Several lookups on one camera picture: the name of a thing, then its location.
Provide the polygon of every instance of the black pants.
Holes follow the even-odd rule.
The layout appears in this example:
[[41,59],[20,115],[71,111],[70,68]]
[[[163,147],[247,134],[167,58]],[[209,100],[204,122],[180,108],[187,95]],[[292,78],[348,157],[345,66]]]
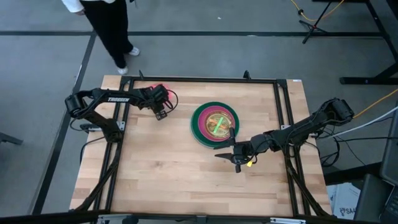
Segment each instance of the black pants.
[[124,54],[133,48],[127,37],[126,0],[115,0],[108,4],[104,1],[80,1],[85,8],[86,17],[98,34],[106,50],[119,68],[126,66]]

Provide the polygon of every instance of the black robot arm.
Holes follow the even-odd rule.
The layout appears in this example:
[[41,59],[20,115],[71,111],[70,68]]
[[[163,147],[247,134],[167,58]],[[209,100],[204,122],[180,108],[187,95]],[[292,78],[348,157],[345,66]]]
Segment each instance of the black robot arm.
[[[90,98],[93,101],[87,104],[84,98]],[[90,91],[79,91],[65,99],[67,110],[72,118],[86,119],[102,129],[107,142],[119,142],[121,131],[117,122],[114,119],[104,118],[95,111],[99,104],[105,102],[129,103],[140,110],[151,109],[158,120],[167,116],[164,104],[170,109],[173,107],[169,101],[168,90],[163,85],[157,85],[155,88],[133,89],[129,92],[95,88]]]
[[224,147],[233,146],[233,153],[217,154],[216,157],[228,159],[235,164],[235,171],[241,171],[241,165],[252,162],[253,157],[260,153],[265,153],[268,149],[276,152],[282,150],[287,158],[287,172],[292,176],[304,197],[308,200],[311,207],[317,215],[327,216],[321,206],[312,197],[305,184],[300,180],[299,175],[293,167],[289,155],[289,146],[301,146],[307,140],[309,134],[324,128],[326,125],[341,126],[353,119],[354,112],[345,102],[345,100],[332,99],[324,102],[321,107],[308,118],[295,123],[283,130],[267,131],[262,134],[253,136],[250,141],[236,142],[234,129],[229,130],[230,138]]

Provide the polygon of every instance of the white cable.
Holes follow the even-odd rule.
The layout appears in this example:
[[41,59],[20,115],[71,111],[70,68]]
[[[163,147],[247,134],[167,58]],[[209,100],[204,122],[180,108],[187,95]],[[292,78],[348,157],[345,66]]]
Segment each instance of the white cable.
[[388,111],[388,112],[385,113],[384,115],[382,115],[382,116],[380,116],[380,117],[378,117],[378,118],[376,118],[376,119],[374,119],[374,120],[372,120],[372,121],[370,121],[370,122],[368,122],[368,123],[366,123],[366,124],[363,124],[363,125],[358,126],[358,127],[356,127],[356,128],[351,128],[350,130],[347,130],[347,131],[343,131],[343,132],[337,133],[337,134],[332,135],[332,136],[329,136],[329,137],[327,137],[327,138],[325,138],[325,139],[333,138],[333,137],[336,137],[336,136],[339,136],[339,135],[348,133],[348,132],[350,132],[350,131],[354,131],[354,130],[357,130],[357,129],[359,129],[359,128],[363,128],[363,127],[365,127],[365,126],[367,126],[367,125],[373,124],[373,123],[376,122],[377,120],[379,120],[379,119],[381,119],[381,118],[383,118],[383,117],[385,117],[385,116],[391,114],[392,112],[394,112],[394,111],[397,110],[397,109],[398,109],[398,106],[397,106],[396,108],[394,108],[394,109]]

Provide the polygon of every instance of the yellow object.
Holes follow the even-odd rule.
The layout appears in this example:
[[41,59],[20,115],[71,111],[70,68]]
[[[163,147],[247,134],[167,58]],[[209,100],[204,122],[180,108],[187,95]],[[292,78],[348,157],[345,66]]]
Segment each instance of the yellow object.
[[[296,2],[294,2],[294,0],[291,0],[291,1],[292,1],[292,3],[294,4],[294,6],[297,8],[297,10],[300,10],[300,8],[299,8],[299,6],[296,4]],[[341,0],[341,2],[340,2],[334,9],[332,9],[332,10],[331,10],[330,12],[328,12],[326,15],[322,16],[321,19],[324,19],[324,18],[330,16],[330,15],[331,15],[331,14],[332,14],[344,1],[345,1],[345,0]],[[317,19],[309,19],[309,18],[307,18],[307,17],[304,15],[303,12],[301,13],[301,15],[302,15],[306,20],[308,20],[308,21],[317,21]]]
[[354,116],[354,118],[357,118],[359,116],[361,116],[363,113],[365,113],[368,109],[372,108],[374,105],[380,103],[382,100],[386,99],[387,97],[393,95],[394,93],[396,93],[398,91],[398,89],[394,90],[393,92],[391,92],[390,94],[388,94],[387,96],[384,96],[383,98],[381,98],[380,100],[377,100],[376,102],[372,103],[372,105],[368,106],[365,110],[362,110],[361,112],[359,112],[357,115]]

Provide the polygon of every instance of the gray floor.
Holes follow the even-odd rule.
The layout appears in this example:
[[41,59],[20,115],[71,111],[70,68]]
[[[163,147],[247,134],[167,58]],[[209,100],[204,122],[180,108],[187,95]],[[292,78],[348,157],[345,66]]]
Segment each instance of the gray floor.
[[[60,1],[3,0],[2,30],[82,30],[91,26],[70,14]],[[297,0],[308,17],[325,3]],[[398,46],[398,21],[387,3],[372,1],[381,21]],[[129,5],[129,30],[305,31],[289,0],[138,0]],[[344,4],[321,22],[329,31],[377,31],[364,4]],[[89,37],[0,36],[0,131],[24,140],[22,146],[0,144],[0,217],[30,212],[53,139],[65,111]],[[341,76],[371,77],[393,63],[382,39],[318,38],[302,45],[299,37],[130,37],[142,50],[128,58],[130,75],[241,77],[303,80],[310,111],[333,97],[344,98],[355,112],[388,94],[396,86],[343,86]],[[101,85],[115,67],[96,39],[81,86]],[[393,96],[350,124],[349,129],[390,110]],[[389,122],[343,136],[385,136]],[[78,157],[86,135],[67,132],[65,144],[44,206],[44,212],[67,211],[78,173]],[[318,141],[322,154],[335,150],[333,141]],[[381,160],[385,141],[357,141],[350,146],[366,164]],[[360,166],[342,145],[337,169]]]

